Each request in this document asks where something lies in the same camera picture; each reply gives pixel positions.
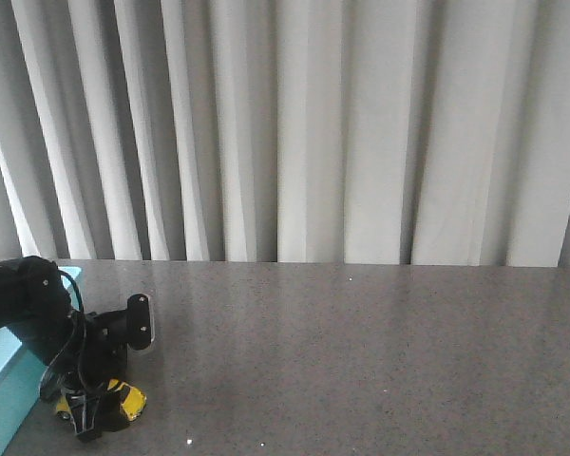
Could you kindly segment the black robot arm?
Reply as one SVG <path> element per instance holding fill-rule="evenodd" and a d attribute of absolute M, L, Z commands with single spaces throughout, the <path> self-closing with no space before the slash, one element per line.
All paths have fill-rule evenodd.
<path fill-rule="evenodd" d="M 86 312 L 75 279 L 55 262 L 0 261 L 3 328 L 43 363 L 39 397 L 54 403 L 80 441 L 128 428 L 142 415 L 146 395 L 124 377 L 129 351 L 153 342 L 147 295 L 131 295 L 121 310 Z"/>

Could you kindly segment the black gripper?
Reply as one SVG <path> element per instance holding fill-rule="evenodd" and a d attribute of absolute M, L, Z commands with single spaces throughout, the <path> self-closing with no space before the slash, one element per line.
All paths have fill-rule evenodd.
<path fill-rule="evenodd" d="M 9 330 L 47 364 L 41 394 L 75 391 L 65 398 L 79 441 L 127 428 L 142 415 L 143 392 L 116 379 L 127 365 L 126 311 L 68 311 L 56 320 L 30 316 L 9 324 Z M 101 397 L 83 390 L 106 392 Z"/>

